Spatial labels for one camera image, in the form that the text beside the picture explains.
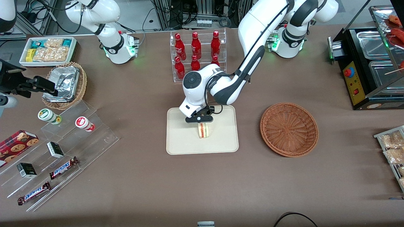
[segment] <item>brown wicker basket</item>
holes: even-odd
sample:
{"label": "brown wicker basket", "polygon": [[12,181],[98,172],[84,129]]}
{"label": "brown wicker basket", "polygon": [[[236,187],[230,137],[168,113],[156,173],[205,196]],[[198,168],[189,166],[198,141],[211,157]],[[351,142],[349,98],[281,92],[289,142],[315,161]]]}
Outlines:
{"label": "brown wicker basket", "polygon": [[286,157],[308,154],[318,140],[318,128],[313,116],[293,103],[277,103],[265,110],[260,130],[265,143]]}
{"label": "brown wicker basket", "polygon": [[[86,72],[84,72],[83,68],[75,62],[69,62],[69,63],[65,63],[62,65],[58,65],[58,66],[56,66],[56,68],[57,67],[68,67],[68,66],[74,66],[80,70],[79,81],[77,82],[75,98],[70,103],[51,103],[51,102],[46,101],[44,98],[42,98],[42,101],[49,108],[65,110],[65,109],[69,108],[70,106],[72,106],[73,104],[75,104],[76,102],[83,99],[84,93],[86,92],[86,85],[87,85]],[[51,71],[48,73],[48,76],[46,77],[47,79],[49,79],[49,76],[51,75]]]}

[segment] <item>red cookie box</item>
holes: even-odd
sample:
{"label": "red cookie box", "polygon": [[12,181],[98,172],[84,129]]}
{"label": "red cookie box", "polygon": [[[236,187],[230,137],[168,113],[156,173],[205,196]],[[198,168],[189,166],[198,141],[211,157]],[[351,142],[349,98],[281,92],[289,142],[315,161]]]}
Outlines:
{"label": "red cookie box", "polygon": [[39,141],[35,134],[19,130],[0,143],[0,168]]}

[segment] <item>clear acrylic bottle rack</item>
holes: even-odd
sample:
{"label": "clear acrylic bottle rack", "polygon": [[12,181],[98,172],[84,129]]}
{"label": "clear acrylic bottle rack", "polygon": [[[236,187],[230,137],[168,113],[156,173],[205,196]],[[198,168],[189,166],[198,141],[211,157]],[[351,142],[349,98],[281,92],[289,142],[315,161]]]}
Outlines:
{"label": "clear acrylic bottle rack", "polygon": [[[48,123],[42,127],[36,133],[40,142],[21,154],[21,157],[15,158],[7,166],[0,169],[2,196],[15,200],[15,205],[17,206],[19,197],[25,196],[49,181],[52,188],[50,191],[40,194],[21,206],[26,211],[35,211],[116,143],[119,138],[101,121],[95,112],[96,110],[89,104],[80,101],[60,114],[62,117],[60,124]],[[75,120],[80,116],[88,118],[95,125],[92,132],[86,132],[76,127]],[[62,158],[51,156],[46,145],[50,141],[60,145],[65,154]],[[74,156],[77,157],[79,163],[51,180],[49,173],[68,162]],[[20,162],[31,163],[37,176],[32,179],[21,177],[17,169],[17,164]]]}
{"label": "clear acrylic bottle rack", "polygon": [[[202,47],[202,58],[199,59],[199,63],[201,64],[201,69],[212,62],[212,57],[210,55],[210,43],[212,42],[213,32],[219,32],[220,39],[220,56],[218,62],[220,64],[220,68],[226,72],[227,69],[227,52],[226,52],[226,30],[225,29],[201,29],[201,30],[193,30],[193,32],[198,32],[199,40],[201,41]],[[185,45],[185,53],[187,54],[187,59],[182,61],[185,67],[185,73],[191,71],[191,56],[192,56],[192,32],[188,30],[175,31],[170,33],[170,50],[171,50],[171,64],[173,66],[173,78],[174,82],[182,82],[175,73],[175,61],[174,58],[177,55],[175,52],[175,38],[174,35],[179,33],[181,35],[181,40]]]}

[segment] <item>snickers wrapper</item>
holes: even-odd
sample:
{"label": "snickers wrapper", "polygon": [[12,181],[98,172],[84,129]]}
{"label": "snickers wrapper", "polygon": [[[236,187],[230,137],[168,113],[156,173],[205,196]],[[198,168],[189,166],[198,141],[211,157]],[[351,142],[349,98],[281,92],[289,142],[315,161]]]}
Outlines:
{"label": "snickers wrapper", "polygon": [[63,164],[61,167],[59,167],[55,171],[51,172],[49,174],[50,179],[51,180],[55,179],[57,176],[61,175],[62,173],[64,173],[66,170],[70,169],[72,166],[76,165],[77,163],[79,163],[79,161],[77,160],[76,157],[70,159],[68,162]]}
{"label": "snickers wrapper", "polygon": [[30,193],[26,194],[25,196],[21,196],[20,198],[18,198],[18,205],[21,206],[24,203],[28,202],[30,199],[38,196],[39,194],[41,194],[44,191],[48,191],[51,190],[51,185],[49,184],[49,182],[47,181],[44,185],[42,185],[41,187],[31,191]]}

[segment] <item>red bottle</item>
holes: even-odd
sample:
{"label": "red bottle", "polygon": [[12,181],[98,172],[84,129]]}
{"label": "red bottle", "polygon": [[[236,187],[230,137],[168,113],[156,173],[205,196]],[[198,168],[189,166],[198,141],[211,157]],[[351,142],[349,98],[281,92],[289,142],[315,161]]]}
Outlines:
{"label": "red bottle", "polygon": [[178,76],[178,79],[182,80],[184,79],[185,76],[185,68],[184,68],[184,64],[181,62],[181,59],[179,58],[179,56],[175,56],[174,58],[175,60],[175,73]]}
{"label": "red bottle", "polygon": [[192,56],[191,69],[192,71],[198,71],[201,68],[201,64],[199,64],[198,57],[196,55]]}
{"label": "red bottle", "polygon": [[192,54],[196,55],[198,59],[201,59],[202,57],[201,41],[199,41],[197,32],[192,33],[191,47],[192,47]]}
{"label": "red bottle", "polygon": [[175,52],[177,53],[177,56],[181,58],[181,60],[187,59],[187,54],[185,53],[185,45],[184,42],[181,40],[181,35],[180,34],[175,34]]}
{"label": "red bottle", "polygon": [[220,67],[220,64],[219,64],[219,62],[217,60],[218,60],[217,55],[213,56],[211,64],[216,64],[216,65],[218,65]]}
{"label": "red bottle", "polygon": [[219,39],[219,32],[214,31],[213,32],[213,39],[212,42],[210,43],[210,49],[211,49],[211,56],[220,56],[220,39]]}

